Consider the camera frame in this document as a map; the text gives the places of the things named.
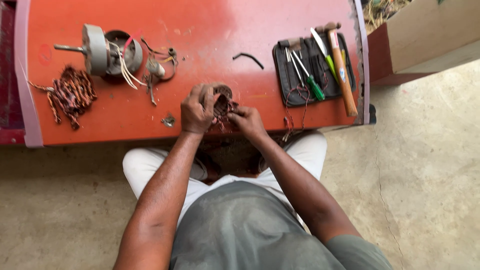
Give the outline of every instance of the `wooden hammer handle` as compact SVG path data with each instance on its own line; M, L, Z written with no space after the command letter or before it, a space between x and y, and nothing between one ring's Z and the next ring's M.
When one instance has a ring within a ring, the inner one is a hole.
M342 91L345 111L347 112L348 117L357 116L357 107L355 106L355 101L353 100L352 88L350 87L347 69L343 62L342 51L338 46L336 29L328 31L328 38L330 39L330 45L332 46L333 62L335 64L335 71L338 77L338 83L340 84L340 90Z

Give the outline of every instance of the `tool pouch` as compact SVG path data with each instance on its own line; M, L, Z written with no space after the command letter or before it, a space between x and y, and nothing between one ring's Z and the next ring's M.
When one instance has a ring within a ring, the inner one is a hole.
M330 41L326 34L319 34L320 38L324 42L325 46L327 47L327 52L332 56L332 48L330 46ZM347 76L350 81L350 86L352 88L352 92L356 89L355 83L355 76L353 75L353 69L348 53L348 49L346 46L345 38L341 33L338 33L338 42L340 49L345 50L345 62L346 62L346 70ZM293 61L297 61L292 56L290 61L287 60L287 55L285 52L285 48L289 48L288 40L281 40L279 41L273 48L273 57L275 60L276 66L276 73L278 75L278 79L282 89L282 99L283 102L287 106L300 106L305 105L305 101L307 99L308 93L306 91L290 91L297 86L300 85L300 80L298 79L297 73L295 71L295 67L293 66ZM311 38L300 38L300 43L298 45L289 48L290 51L295 51L298 57L300 57L301 51L301 62L307 69L309 74L313 75L313 78L318 83L320 88L323 90L325 94L325 100L333 99L342 96L342 92L340 91L340 86L336 82L332 72L330 71L327 62L325 61L325 57L320 51L315 39ZM307 88L310 87L307 85L307 76L303 72L301 66L298 62L295 62L297 68L299 70L300 76ZM310 97L308 99L308 103L318 102L315 94L310 91Z

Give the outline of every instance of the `man's left arm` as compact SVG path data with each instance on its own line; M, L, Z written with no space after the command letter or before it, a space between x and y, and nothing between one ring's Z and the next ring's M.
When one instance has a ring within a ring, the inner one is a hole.
M213 89L208 89L203 107L199 102L202 87L194 86L181 104L182 131L138 199L123 233L115 270L169 266L193 159L213 120Z

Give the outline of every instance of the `man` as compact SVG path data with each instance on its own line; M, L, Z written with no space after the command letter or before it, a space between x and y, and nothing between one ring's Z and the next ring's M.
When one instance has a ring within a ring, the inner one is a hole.
M391 269L362 239L319 182L325 137L309 133L285 150L254 108L227 115L269 168L257 178L227 175L208 186L194 159L213 117L213 89L181 104L182 131L170 153L133 149L123 168L138 203L114 269ZM303 229L300 219L311 230Z

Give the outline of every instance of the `floor crack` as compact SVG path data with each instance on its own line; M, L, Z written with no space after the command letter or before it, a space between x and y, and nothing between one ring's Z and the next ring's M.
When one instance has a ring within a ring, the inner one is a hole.
M373 126L373 132L375 133L375 140L377 139L377 131L375 130L375 126ZM403 256L403 252L402 250L400 249L400 244L398 243L395 235L393 234L392 230L390 229L390 221L388 220L388 217L387 217L387 204L385 203L385 200L384 200L384 197L382 196L382 181L380 180L380 166L378 166L378 142L376 143L376 147L377 147L377 150L376 150L376 155L375 155L375 165L377 165L377 169L378 169L378 184L380 186L380 198L382 199L382 202L384 203L384 209L385 209L385 219L387 220L387 227L388 227L388 230L390 231L390 234L393 236L393 239L395 240L396 242L396 245L398 247L398 250L400 251L400 254L402 255L402 258L404 257ZM400 263L402 264L402 270L403 270L403 260L400 259Z

